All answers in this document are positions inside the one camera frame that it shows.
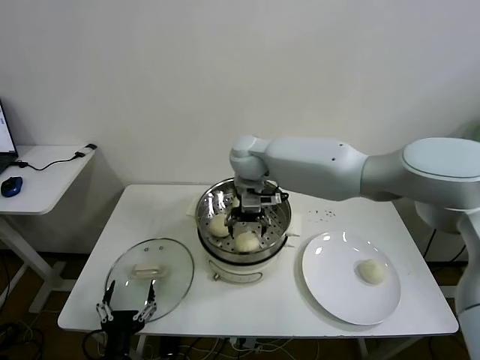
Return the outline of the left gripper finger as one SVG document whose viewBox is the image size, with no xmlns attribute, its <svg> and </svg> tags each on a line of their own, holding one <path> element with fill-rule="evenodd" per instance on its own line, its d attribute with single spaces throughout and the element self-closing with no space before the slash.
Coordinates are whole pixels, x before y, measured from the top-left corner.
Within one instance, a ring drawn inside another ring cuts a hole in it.
<svg viewBox="0 0 480 360">
<path fill-rule="evenodd" d="M 113 280 L 112 283 L 108 286 L 108 288 L 104 292 L 102 301 L 96 304 L 96 311 L 102 323 L 113 321 L 110 301 L 113 295 L 114 287 L 115 287 L 115 281 Z"/>
<path fill-rule="evenodd" d="M 138 323 L 147 323 L 150 321 L 156 310 L 157 303 L 155 301 L 155 280 L 151 280 L 145 307 L 133 317 L 133 320 L 137 321 Z"/>
</svg>

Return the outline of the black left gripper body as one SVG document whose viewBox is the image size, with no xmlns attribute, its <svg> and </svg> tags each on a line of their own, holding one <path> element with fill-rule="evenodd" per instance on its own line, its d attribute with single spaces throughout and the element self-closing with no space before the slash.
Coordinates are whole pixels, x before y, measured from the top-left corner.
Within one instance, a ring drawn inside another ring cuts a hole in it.
<svg viewBox="0 0 480 360">
<path fill-rule="evenodd" d="M 131 359 L 132 337 L 143 330 L 145 322 L 137 316 L 136 310 L 114 310 L 112 320 L 101 324 L 106 334 L 106 348 L 103 359 Z"/>
</svg>

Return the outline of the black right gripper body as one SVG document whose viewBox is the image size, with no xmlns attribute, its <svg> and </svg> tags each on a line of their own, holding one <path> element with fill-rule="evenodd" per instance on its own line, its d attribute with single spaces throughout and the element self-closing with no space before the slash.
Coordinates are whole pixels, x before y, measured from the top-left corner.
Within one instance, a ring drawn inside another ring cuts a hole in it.
<svg viewBox="0 0 480 360">
<path fill-rule="evenodd" d="M 265 211 L 262 209 L 260 212 L 243 212 L 242 208 L 233 208 L 227 218 L 226 222 L 228 224 L 235 224 L 235 223 L 270 223 L 269 217 L 266 215 Z"/>
</svg>

